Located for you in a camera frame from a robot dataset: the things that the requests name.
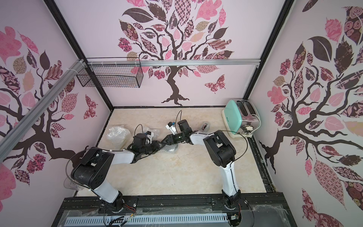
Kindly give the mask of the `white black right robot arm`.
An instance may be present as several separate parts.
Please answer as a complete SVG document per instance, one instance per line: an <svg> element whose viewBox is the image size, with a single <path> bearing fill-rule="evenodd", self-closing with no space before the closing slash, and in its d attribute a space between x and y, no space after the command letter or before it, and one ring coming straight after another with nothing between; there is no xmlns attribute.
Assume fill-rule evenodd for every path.
<svg viewBox="0 0 363 227"><path fill-rule="evenodd" d="M178 123L169 122L165 127L171 134L162 140L163 144L174 145L185 142L191 145L204 145L212 162L221 168L224 196L230 199L240 193L234 176L236 149L223 131L217 130L213 133L194 131L186 120Z"/></svg>

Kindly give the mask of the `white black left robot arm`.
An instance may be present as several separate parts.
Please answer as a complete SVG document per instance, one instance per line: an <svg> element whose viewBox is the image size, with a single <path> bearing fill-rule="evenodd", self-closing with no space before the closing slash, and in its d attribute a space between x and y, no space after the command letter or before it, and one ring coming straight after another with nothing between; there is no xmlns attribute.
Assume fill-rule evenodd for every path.
<svg viewBox="0 0 363 227"><path fill-rule="evenodd" d="M134 164L144 157L157 153L164 146L164 143L152 141L147 135L139 133L134 137L133 143L123 150L92 147L73 168L71 179L90 189L101 200L109 204L115 203L122 197L122 193L113 188L106 179L110 167L117 164Z"/></svg>

